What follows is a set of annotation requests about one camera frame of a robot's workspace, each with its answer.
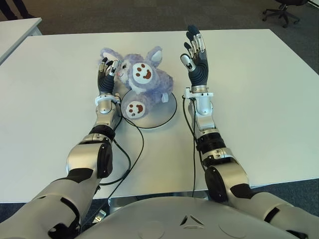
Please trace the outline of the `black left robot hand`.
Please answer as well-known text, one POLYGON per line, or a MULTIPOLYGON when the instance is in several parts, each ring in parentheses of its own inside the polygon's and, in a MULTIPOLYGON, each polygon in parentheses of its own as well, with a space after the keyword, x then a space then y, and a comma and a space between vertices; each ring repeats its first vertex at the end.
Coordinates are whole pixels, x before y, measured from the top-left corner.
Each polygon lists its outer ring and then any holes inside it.
POLYGON ((98 90, 100 94, 112 94, 114 89, 114 78, 119 66, 119 61, 109 61, 104 57, 98 69, 98 90))

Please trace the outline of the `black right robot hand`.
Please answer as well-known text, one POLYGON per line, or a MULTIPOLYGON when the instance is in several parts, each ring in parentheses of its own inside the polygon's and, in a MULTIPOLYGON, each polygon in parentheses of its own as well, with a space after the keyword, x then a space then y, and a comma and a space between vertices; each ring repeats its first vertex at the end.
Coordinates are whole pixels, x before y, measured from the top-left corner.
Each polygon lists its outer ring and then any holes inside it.
POLYGON ((195 25, 189 25, 186 37, 189 43, 185 42, 184 47, 188 53, 181 54, 180 60, 188 70, 192 90, 206 92, 209 66, 203 36, 195 25))

